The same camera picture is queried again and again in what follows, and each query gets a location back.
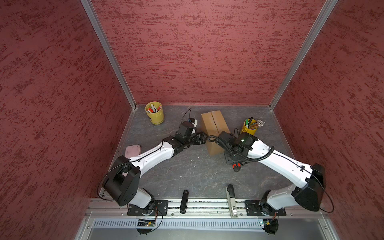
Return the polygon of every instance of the metal bracket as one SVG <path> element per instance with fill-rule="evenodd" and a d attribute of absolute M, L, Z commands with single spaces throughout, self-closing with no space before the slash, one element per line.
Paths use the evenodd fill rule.
<path fill-rule="evenodd" d="M 155 200 L 154 207 L 157 207 L 157 210 L 159 210 L 159 212 L 161 212 L 163 216 L 166 216 L 168 211 L 168 200 Z M 128 207 L 127 216 L 143 217 L 144 215 L 141 214 L 138 208 L 139 208 L 138 206 L 130 204 Z M 155 215 L 155 211 L 153 211 L 148 216 L 154 216 L 154 215 Z"/>
<path fill-rule="evenodd" d="M 248 216 L 265 216 L 265 214 L 263 214 L 261 211 L 258 210 L 258 208 L 256 208 L 256 206 L 259 205 L 259 202 L 258 200 L 246 200 L 244 201 L 245 203 L 245 209 L 247 211 L 247 215 Z M 279 210 L 276 210 L 276 216 L 277 217 L 285 217 L 287 216 L 287 213 L 285 212 L 285 209 L 284 208 L 281 208 Z"/>

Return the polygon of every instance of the metal corner post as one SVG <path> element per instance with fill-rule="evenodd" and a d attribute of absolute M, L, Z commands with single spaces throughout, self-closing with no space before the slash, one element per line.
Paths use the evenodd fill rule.
<path fill-rule="evenodd" d="M 116 76 L 117 76 L 117 78 L 121 84 L 121 87 L 122 87 L 125 95 L 127 96 L 129 104 L 131 105 L 132 110 L 134 110 L 136 108 L 136 102 L 133 98 L 133 95 L 132 95 L 130 89 L 129 89 L 127 81 L 125 80 L 123 72 L 121 71 L 121 68 L 119 66 L 119 63 L 118 63 L 116 57 L 115 57 L 115 54 L 113 53 L 113 50 L 109 44 L 107 36 L 105 35 L 105 33 L 103 31 L 103 28 L 101 26 L 99 18 L 97 17 L 95 9 L 93 8 L 92 2 L 91 2 L 91 0 L 80 0 L 80 1 L 81 1 L 82 5 L 85 9 L 85 12 L 88 15 L 89 20 L 91 21 L 91 24 L 92 24 L 92 26 L 96 32 L 96 35 L 98 36 L 98 38 L 101 42 L 101 45 L 105 51 L 105 54 L 107 55 L 108 60 L 111 63 L 113 70 L 115 71 L 115 74 L 116 74 Z"/>
<path fill-rule="evenodd" d="M 287 88 L 288 84 L 290 83 L 293 75 L 296 73 L 297 69 L 299 68 L 301 62 L 303 61 L 305 55 L 311 48 L 313 42 L 315 41 L 317 35 L 319 34 L 320 30 L 324 26 L 326 20 L 328 19 L 329 15 L 331 14 L 333 8 L 335 7 L 338 0 L 326 0 L 322 9 L 319 12 L 319 15 L 317 16 L 315 22 L 313 23 L 313 26 L 311 30 L 309 31 L 307 37 L 305 38 L 303 45 L 301 46 L 299 52 L 296 55 L 296 58 L 293 60 L 293 63 L 291 65 L 291 68 L 288 70 L 287 74 L 285 75 L 285 78 L 283 82 L 281 83 L 279 89 L 275 93 L 275 96 L 273 97 L 271 103 L 270 103 L 270 109 L 273 110 L 283 95 L 285 89 Z"/>

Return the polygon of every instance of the cardboard box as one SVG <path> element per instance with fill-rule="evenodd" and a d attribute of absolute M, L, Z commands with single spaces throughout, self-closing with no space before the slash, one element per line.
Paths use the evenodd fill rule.
<path fill-rule="evenodd" d="M 227 123 L 220 111 L 201 114 L 201 130 L 208 135 L 218 136 L 222 131 L 230 133 Z M 223 153 L 224 149 L 215 142 L 206 142 L 209 155 Z"/>

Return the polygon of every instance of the textured red wall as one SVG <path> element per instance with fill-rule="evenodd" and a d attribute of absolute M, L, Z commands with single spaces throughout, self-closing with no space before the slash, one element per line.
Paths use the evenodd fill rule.
<path fill-rule="evenodd" d="M 324 0 L 94 0 L 137 103 L 269 104 Z"/>
<path fill-rule="evenodd" d="M 326 167 L 343 239 L 384 237 L 383 40 L 382 0 L 339 1 L 275 108 L 295 157 Z"/>
<path fill-rule="evenodd" d="M 72 240 L 130 106 L 80 1 L 0 19 L 0 239 Z"/>

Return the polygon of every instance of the pen holder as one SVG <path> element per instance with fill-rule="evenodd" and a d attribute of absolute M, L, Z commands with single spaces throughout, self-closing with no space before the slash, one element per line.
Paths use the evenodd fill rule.
<path fill-rule="evenodd" d="M 243 128 L 241 129 L 241 132 L 247 132 L 247 133 L 249 133 L 251 135 L 254 135 L 256 130 L 257 130 L 257 128 L 256 129 L 249 129 L 249 128 L 247 128 L 247 126 L 245 125 L 245 121 L 244 121 L 244 124 L 243 124 Z"/>
<path fill-rule="evenodd" d="M 147 108 L 151 107 L 151 104 L 155 106 L 156 109 L 161 106 L 161 109 L 157 113 L 149 113 L 147 112 Z M 152 124 L 158 125 L 164 122 L 164 112 L 163 112 L 163 106 L 159 102 L 150 102 L 145 106 L 144 111 L 147 113 L 149 120 L 151 121 Z"/>

